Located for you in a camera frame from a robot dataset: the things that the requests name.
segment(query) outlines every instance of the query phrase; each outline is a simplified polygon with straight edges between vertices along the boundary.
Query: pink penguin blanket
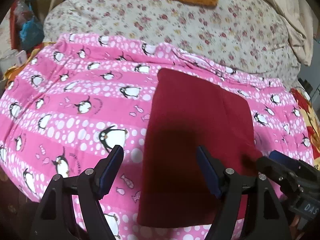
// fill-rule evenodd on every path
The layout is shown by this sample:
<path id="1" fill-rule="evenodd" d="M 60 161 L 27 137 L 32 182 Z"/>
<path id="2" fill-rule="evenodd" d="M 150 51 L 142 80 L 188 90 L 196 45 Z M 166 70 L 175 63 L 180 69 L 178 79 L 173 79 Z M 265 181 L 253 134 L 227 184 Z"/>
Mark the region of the pink penguin blanket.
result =
<path id="1" fill-rule="evenodd" d="M 161 68 L 206 79 L 245 98 L 255 145 L 263 155 L 278 150 L 313 163 L 305 122 L 279 79 L 223 67 L 167 43 L 151 46 L 87 33 L 60 36 L 8 86 L 0 99 L 1 167 L 25 195 L 39 201 L 54 174 L 76 176 L 121 145 L 124 161 L 100 201 L 115 238 L 203 239 L 210 225 L 164 229 L 137 224 L 143 146 Z M 76 196 L 74 207 L 84 228 Z"/>

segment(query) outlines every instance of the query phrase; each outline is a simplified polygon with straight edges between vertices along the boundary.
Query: red cloth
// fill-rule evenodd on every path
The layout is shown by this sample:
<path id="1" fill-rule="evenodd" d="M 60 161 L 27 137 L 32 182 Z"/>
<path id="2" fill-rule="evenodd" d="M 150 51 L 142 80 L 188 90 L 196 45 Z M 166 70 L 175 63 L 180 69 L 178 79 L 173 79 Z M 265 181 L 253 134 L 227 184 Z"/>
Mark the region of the red cloth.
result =
<path id="1" fill-rule="evenodd" d="M 146 134 L 138 223 L 176 228 L 211 224 L 220 201 L 209 193 L 196 147 L 238 173 L 256 176 L 253 125 L 246 100 L 208 81 L 161 69 Z M 238 218 L 243 218 L 242 201 Z"/>

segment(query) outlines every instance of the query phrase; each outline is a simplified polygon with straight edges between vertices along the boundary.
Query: bedsheet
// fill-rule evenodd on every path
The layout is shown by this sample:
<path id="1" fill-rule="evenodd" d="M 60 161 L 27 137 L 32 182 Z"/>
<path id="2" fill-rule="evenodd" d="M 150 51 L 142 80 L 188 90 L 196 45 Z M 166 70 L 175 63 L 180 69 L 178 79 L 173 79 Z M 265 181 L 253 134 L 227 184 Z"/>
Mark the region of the bedsheet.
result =
<path id="1" fill-rule="evenodd" d="M 313 162 L 305 122 L 279 79 L 224 67 L 168 43 L 152 46 L 82 33 L 64 34 L 43 48 L 9 84 L 0 99 L 1 167 L 25 195 L 38 201 L 54 174 L 76 176 L 119 144 L 124 161 L 110 194 L 100 201 L 116 239 L 202 238 L 210 225 L 161 229 L 141 227 L 136 220 L 143 145 L 161 68 L 206 79 L 245 98 L 255 145 L 263 155 L 278 150 Z M 84 228 L 76 196 L 74 207 Z"/>
<path id="2" fill-rule="evenodd" d="M 280 78 L 288 90 L 300 71 L 284 22 L 264 0 L 219 0 L 215 8 L 173 0 L 66 0 L 45 19 L 45 41 L 76 32 L 171 43 L 220 65 Z"/>

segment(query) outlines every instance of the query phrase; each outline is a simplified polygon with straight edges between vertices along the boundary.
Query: white polka dot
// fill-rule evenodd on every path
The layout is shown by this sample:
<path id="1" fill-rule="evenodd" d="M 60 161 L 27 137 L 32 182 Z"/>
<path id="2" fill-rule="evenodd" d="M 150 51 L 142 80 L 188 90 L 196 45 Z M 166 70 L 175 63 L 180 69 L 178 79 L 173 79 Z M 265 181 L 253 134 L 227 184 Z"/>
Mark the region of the white polka dot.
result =
<path id="1" fill-rule="evenodd" d="M 79 140 L 83 140 L 85 138 L 85 135 L 87 134 L 87 132 L 85 131 L 85 129 L 81 129 L 79 132 L 78 132 L 78 139 Z"/>
<path id="2" fill-rule="evenodd" d="M 145 238 L 150 238 L 152 236 L 152 230 L 148 227 L 141 227 L 140 234 Z"/>
<path id="3" fill-rule="evenodd" d="M 135 235 L 128 235 L 127 239 L 128 240 L 138 240 L 138 238 Z"/>
<path id="4" fill-rule="evenodd" d="M 133 214 L 132 219 L 134 222 L 137 222 L 137 217 L 138 217 L 137 213 Z"/>
<path id="5" fill-rule="evenodd" d="M 125 223 L 128 223 L 129 222 L 129 218 L 127 215 L 123 215 L 122 216 L 122 220 L 125 222 Z"/>
<path id="6" fill-rule="evenodd" d="M 70 118 L 67 122 L 67 128 L 71 128 L 73 126 L 73 123 L 75 122 L 74 118 Z"/>
<path id="7" fill-rule="evenodd" d="M 145 128 L 141 129 L 141 134 L 142 134 L 143 136 L 145 136 L 146 133 L 147 133 L 147 129 L 145 129 Z"/>
<path id="8" fill-rule="evenodd" d="M 145 101 L 149 101 L 151 99 L 151 96 L 148 94 L 145 94 L 145 95 L 143 95 L 142 99 Z"/>
<path id="9" fill-rule="evenodd" d="M 88 124 L 89 124 L 89 121 L 88 120 L 84 120 L 83 123 L 82 123 L 82 126 L 86 127 Z"/>
<path id="10" fill-rule="evenodd" d="M 184 237 L 183 237 L 183 240 L 193 240 L 193 236 L 192 235 L 185 235 Z"/>
<path id="11" fill-rule="evenodd" d="M 96 128 L 103 130 L 106 127 L 104 122 L 98 122 Z"/>
<path id="12" fill-rule="evenodd" d="M 140 163 L 142 162 L 142 151 L 138 148 L 135 148 L 131 151 L 131 160 L 134 163 Z"/>
<path id="13" fill-rule="evenodd" d="M 48 129 L 47 136 L 48 136 L 49 138 L 52 138 L 53 134 L 54 134 L 54 128 L 53 128 L 53 127 L 50 127 L 50 128 Z"/>
<path id="14" fill-rule="evenodd" d="M 80 145 L 80 150 L 85 151 L 87 149 L 87 145 L 85 143 L 82 143 Z"/>
<path id="15" fill-rule="evenodd" d="M 60 121 L 57 125 L 57 128 L 61 130 L 64 127 L 64 121 Z"/>
<path id="16" fill-rule="evenodd" d="M 75 137 L 76 137 L 76 133 L 75 132 L 71 132 L 71 133 L 69 133 L 69 135 L 68 135 L 68 143 L 72 143 L 73 142 L 73 140 L 75 139 Z"/>

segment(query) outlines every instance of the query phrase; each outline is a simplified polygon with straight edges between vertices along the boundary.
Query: bed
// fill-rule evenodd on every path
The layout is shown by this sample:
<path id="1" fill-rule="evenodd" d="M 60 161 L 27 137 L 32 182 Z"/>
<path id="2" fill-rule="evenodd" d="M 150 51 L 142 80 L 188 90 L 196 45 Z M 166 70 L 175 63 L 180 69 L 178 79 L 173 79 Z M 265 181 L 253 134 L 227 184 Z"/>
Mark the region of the bed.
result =
<path id="1" fill-rule="evenodd" d="M 283 20 L 263 0 L 219 0 L 214 9 L 173 0 L 66 0 L 45 19 L 45 41 L 79 32 L 171 43 L 221 65 L 280 78 L 287 90 L 300 71 Z"/>

